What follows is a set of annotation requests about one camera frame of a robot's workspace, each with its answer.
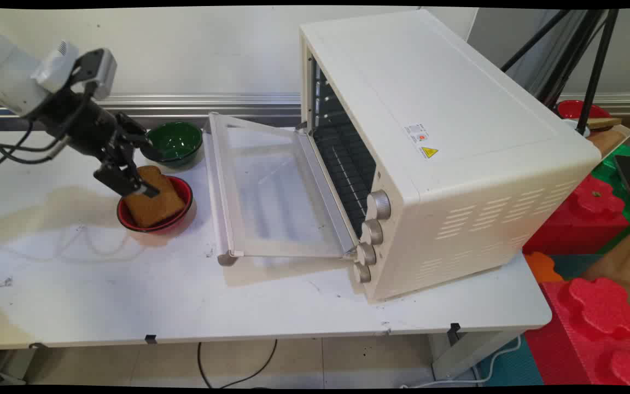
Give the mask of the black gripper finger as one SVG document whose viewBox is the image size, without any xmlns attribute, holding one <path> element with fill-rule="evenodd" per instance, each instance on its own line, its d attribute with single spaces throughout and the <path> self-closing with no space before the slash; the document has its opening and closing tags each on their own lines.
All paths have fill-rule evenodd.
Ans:
<svg viewBox="0 0 630 394">
<path fill-rule="evenodd" d="M 95 170 L 94 177 L 123 198 L 142 194 L 153 199 L 160 194 L 160 190 L 143 180 L 137 168 L 132 166 L 121 168 L 112 162 L 104 162 Z"/>
<path fill-rule="evenodd" d="M 124 130 L 124 138 L 135 149 L 140 150 L 146 159 L 161 161 L 164 158 L 162 152 L 156 149 L 150 139 L 148 139 L 146 129 L 140 129 L 139 131 Z"/>
</svg>

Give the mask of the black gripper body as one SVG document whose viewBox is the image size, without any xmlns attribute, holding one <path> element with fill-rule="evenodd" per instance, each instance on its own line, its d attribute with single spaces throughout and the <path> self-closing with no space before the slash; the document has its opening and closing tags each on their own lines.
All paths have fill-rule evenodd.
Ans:
<svg viewBox="0 0 630 394">
<path fill-rule="evenodd" d="M 35 108 L 31 120 L 46 127 L 53 137 L 50 147 L 42 148 L 44 160 L 51 160 L 64 147 L 98 160 L 131 160 L 135 147 L 124 138 L 124 130 L 143 128 L 128 115 L 112 114 L 91 99 L 90 87 L 84 93 L 62 88 Z"/>
</svg>

